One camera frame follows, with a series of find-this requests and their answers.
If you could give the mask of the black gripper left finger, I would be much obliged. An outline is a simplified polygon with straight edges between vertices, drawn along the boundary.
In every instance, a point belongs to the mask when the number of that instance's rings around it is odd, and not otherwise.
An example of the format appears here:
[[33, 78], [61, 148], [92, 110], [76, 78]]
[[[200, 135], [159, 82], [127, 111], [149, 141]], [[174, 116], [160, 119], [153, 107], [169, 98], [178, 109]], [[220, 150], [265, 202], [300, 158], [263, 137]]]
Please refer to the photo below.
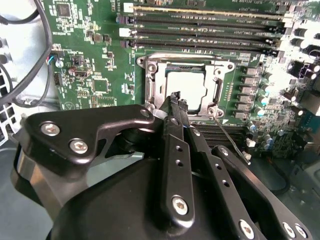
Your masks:
[[159, 204], [168, 223], [167, 232], [179, 234], [190, 229], [195, 221], [194, 194], [190, 148], [184, 138], [179, 108], [181, 100], [177, 92], [165, 99], [161, 106], [164, 119], [141, 105], [46, 112], [28, 117], [22, 149], [42, 173], [53, 174], [41, 185], [47, 193], [40, 200], [54, 213], [54, 221], [70, 199], [92, 187], [87, 186], [85, 178], [96, 164], [99, 142], [105, 141], [110, 155], [142, 152], [142, 160], [160, 161]]

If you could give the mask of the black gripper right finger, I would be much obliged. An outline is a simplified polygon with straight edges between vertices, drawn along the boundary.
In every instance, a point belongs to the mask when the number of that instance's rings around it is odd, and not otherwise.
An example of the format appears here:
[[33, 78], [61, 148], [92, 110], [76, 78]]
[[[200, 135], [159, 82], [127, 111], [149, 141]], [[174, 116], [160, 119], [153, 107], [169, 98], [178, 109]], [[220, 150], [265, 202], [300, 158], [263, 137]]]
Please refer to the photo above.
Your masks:
[[186, 100], [179, 101], [191, 152], [204, 165], [217, 194], [224, 240], [310, 240], [306, 226], [227, 147], [210, 149], [190, 125]]

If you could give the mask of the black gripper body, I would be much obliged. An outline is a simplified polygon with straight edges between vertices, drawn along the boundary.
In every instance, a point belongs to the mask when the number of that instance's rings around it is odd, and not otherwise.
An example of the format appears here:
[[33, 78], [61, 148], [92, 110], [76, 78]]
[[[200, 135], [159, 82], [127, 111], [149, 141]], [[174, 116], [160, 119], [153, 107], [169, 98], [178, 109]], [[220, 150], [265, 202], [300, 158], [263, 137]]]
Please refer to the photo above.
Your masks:
[[192, 175], [195, 221], [170, 234], [160, 210], [159, 160], [140, 160], [70, 199], [55, 219], [53, 240], [234, 240], [208, 179]]

